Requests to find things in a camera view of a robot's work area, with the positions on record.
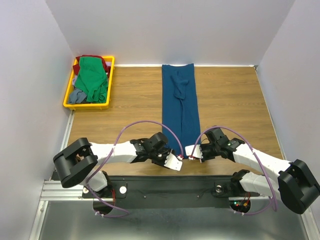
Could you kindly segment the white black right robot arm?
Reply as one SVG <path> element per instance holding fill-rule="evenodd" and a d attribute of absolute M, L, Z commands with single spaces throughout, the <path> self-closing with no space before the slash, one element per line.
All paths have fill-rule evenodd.
<path fill-rule="evenodd" d="M 202 162 L 222 157 L 246 165 L 260 174 L 247 170 L 236 173 L 230 182 L 231 192 L 242 195 L 253 192 L 268 196 L 273 209 L 281 201 L 289 210 L 303 214 L 320 196 L 320 185 L 308 165 L 300 160 L 288 161 L 257 150 L 242 136 L 229 139 L 223 126 L 213 126 L 203 132 L 208 143 L 192 148 L 191 157 Z"/>

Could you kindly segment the blue t shirt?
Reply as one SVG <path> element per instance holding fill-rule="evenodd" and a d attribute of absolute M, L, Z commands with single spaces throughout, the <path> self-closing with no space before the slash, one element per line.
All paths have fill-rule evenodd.
<path fill-rule="evenodd" d="M 170 128 L 182 148 L 201 133 L 194 64 L 162 65 L 162 123 Z"/>

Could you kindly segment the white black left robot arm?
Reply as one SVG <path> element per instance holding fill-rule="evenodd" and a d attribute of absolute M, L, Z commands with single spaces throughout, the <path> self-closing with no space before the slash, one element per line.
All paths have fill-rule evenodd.
<path fill-rule="evenodd" d="M 63 188 L 89 184 L 100 197 L 106 197 L 111 193 L 111 182 L 105 172 L 100 170 L 95 173 L 96 166 L 151 160 L 158 166 L 179 170 L 174 151 L 166 147 L 167 141 L 161 132 L 150 138 L 133 139 L 116 145 L 89 142 L 82 137 L 55 155 L 53 163 Z"/>

